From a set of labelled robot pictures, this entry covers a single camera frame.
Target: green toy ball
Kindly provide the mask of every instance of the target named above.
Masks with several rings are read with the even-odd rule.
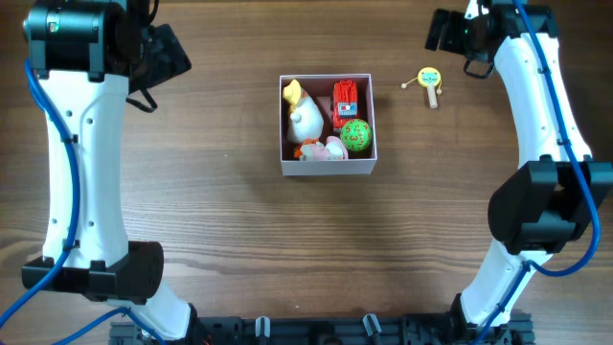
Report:
[[[373,131],[364,120],[351,120],[341,129],[341,142],[350,151],[365,150],[373,141]]]

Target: purple box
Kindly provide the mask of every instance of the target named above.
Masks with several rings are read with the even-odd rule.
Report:
[[[289,104],[282,97],[284,87],[288,86],[293,80],[297,80],[301,84],[308,95],[319,106],[322,115],[324,115],[325,124],[322,137],[332,135],[330,118],[334,84],[338,81],[355,81],[357,83],[360,118],[367,121],[373,130],[373,143],[371,146],[359,154],[351,153],[348,160],[325,162],[302,162],[295,160],[293,158],[293,151],[296,145],[285,139],[289,122],[287,114]],[[279,124],[281,168],[284,176],[368,174],[375,167],[375,108],[373,106],[373,80],[370,74],[281,76],[279,78]]]

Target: toy car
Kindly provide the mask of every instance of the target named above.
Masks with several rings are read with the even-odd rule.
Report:
[[[332,97],[332,128],[340,133],[350,120],[359,119],[357,111],[357,84],[352,80],[341,80],[334,85]]]

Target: blue hose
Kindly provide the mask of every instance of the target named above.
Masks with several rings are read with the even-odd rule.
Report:
[[[141,329],[145,330],[147,333],[151,334],[155,340],[157,340],[158,343],[162,344],[162,345],[166,345],[166,341],[153,329],[149,328],[148,326],[146,326],[141,320],[139,320],[138,317],[136,317],[136,315],[134,313],[132,313],[132,310],[130,310],[129,308],[126,307],[119,307],[115,310],[111,310],[108,313],[102,315],[101,317],[97,318],[96,320],[92,321],[89,325],[83,327],[82,329],[76,331],[74,334],[61,339],[58,342],[53,343],[53,345],[64,345],[64,344],[68,344],[72,341],[75,341],[77,338],[83,336],[84,334],[88,333],[89,331],[93,330],[96,326],[100,325],[102,322],[106,321],[107,319],[109,319],[111,316],[113,315],[117,315],[118,313],[121,313],[123,315],[127,315],[129,316],[132,321],[134,321],[135,324],[137,324]]]
[[[575,156],[575,153],[573,152],[573,149],[571,147],[571,142],[568,138],[568,132],[566,131],[566,125],[564,124],[564,118],[562,116],[562,109],[560,107],[559,99],[557,97],[556,87],[554,86],[554,79],[552,78],[552,72],[549,68],[549,64],[547,63],[545,52],[543,52],[543,48],[541,47],[540,42],[538,41],[538,37],[536,37],[536,32],[534,31],[534,27],[532,23],[530,22],[530,19],[528,18],[528,15],[526,14],[526,11],[524,10],[523,5],[520,3],[519,0],[512,0],[512,1],[515,7],[517,8],[517,11],[519,12],[519,15],[521,16],[521,19],[524,25],[526,26],[528,33],[530,34],[530,38],[533,42],[534,48],[536,49],[536,54],[538,55],[538,59],[540,60],[543,74],[545,76],[545,82],[547,83],[547,89],[549,91],[549,95],[552,99],[552,104],[554,106],[554,112],[556,114],[556,121],[557,121],[558,130],[559,130],[560,140],[561,140],[562,146],[564,147],[566,155],[568,155],[568,160],[571,163],[571,167],[573,168],[573,172],[575,173],[575,176],[577,177],[577,181],[579,182],[579,188],[581,189],[583,198],[585,199],[585,202],[587,203],[587,208],[589,210],[590,217],[592,219],[593,234],[592,234],[592,241],[590,241],[590,246],[585,252],[585,255],[583,255],[583,257],[579,259],[578,262],[576,262],[575,264],[571,265],[568,268],[565,268],[559,271],[552,271],[552,270],[544,268],[543,266],[535,263],[532,260],[526,261],[522,265],[522,269],[520,273],[517,275],[517,278],[515,279],[515,282],[513,283],[511,289],[509,290],[509,293],[507,294],[503,302],[499,305],[499,307],[496,309],[496,311],[493,312],[489,316],[488,321],[486,322],[484,328],[481,330],[477,338],[475,338],[475,340],[473,340],[470,343],[470,345],[477,345],[481,341],[483,341],[484,337],[488,333],[489,327],[491,327],[491,324],[496,319],[496,317],[498,317],[498,315],[507,307],[507,304],[509,303],[509,301],[511,300],[511,298],[513,297],[513,295],[519,288],[521,281],[524,279],[526,274],[530,271],[531,267],[534,267],[536,271],[546,276],[549,276],[549,277],[564,277],[567,275],[571,275],[579,271],[580,269],[584,268],[590,262],[590,260],[592,260],[592,258],[596,254],[596,251],[598,250],[598,245],[601,241],[601,231],[602,230],[601,230],[601,220],[598,217],[598,209],[596,207],[596,203],[594,202],[594,198],[592,197],[592,192],[590,191],[590,188],[587,185],[587,181],[585,180],[585,176],[583,175],[583,171],[581,170],[581,167],[579,166],[577,157]]]
[[[28,86],[30,87],[30,92],[32,93],[32,97],[38,106],[40,106],[43,110],[47,111],[49,114],[49,119],[53,122],[54,126],[59,133],[59,137],[62,139],[71,138],[68,129],[64,126],[64,123],[61,121],[59,115],[56,112],[56,109],[51,105],[51,102],[45,95],[44,91],[41,89],[38,80],[36,80],[34,76],[34,72],[32,68],[30,68],[30,62],[26,59],[23,64],[23,68],[26,72],[26,77],[28,78]],[[53,268],[45,275],[35,286],[29,289],[23,296],[21,296],[12,306],[10,306],[0,317],[0,329],[4,327],[4,325],[9,321],[11,316],[15,314],[23,305],[25,305],[34,295],[36,295],[39,291],[47,287],[51,284],[57,274],[61,271],[62,266],[68,259],[70,255],[70,250],[75,244],[75,236],[77,235],[77,226],[79,224],[79,206],[80,206],[80,181],[79,181],[79,167],[77,166],[77,155],[75,154],[75,148],[69,141],[64,141],[64,147],[66,148],[66,155],[68,156],[68,163],[70,165],[70,176],[72,178],[73,185],[73,205],[70,216],[70,224],[68,226],[68,237],[66,238],[64,249],[57,259],[56,264],[54,264]]]

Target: wooden table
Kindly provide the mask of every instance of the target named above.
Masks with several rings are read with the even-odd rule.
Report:
[[[122,206],[133,240],[164,245],[164,275],[200,315],[361,316],[446,311],[488,249],[491,194],[513,174],[517,145],[499,76],[464,76],[464,60],[423,49],[437,7],[467,1],[163,2],[193,63],[154,88],[153,114],[128,106]],[[566,88],[585,140],[613,160],[613,3],[551,1]],[[24,292],[48,216],[45,121],[26,86],[19,0],[0,6],[0,309]],[[441,107],[399,85],[424,66],[443,74]],[[372,176],[283,178],[279,75],[371,73],[379,160]],[[600,252],[565,279],[536,276],[517,303],[539,344],[613,336],[613,200]],[[550,263],[576,261],[590,231]],[[40,293],[0,333],[49,343],[109,307]],[[108,323],[81,341],[105,344]]]

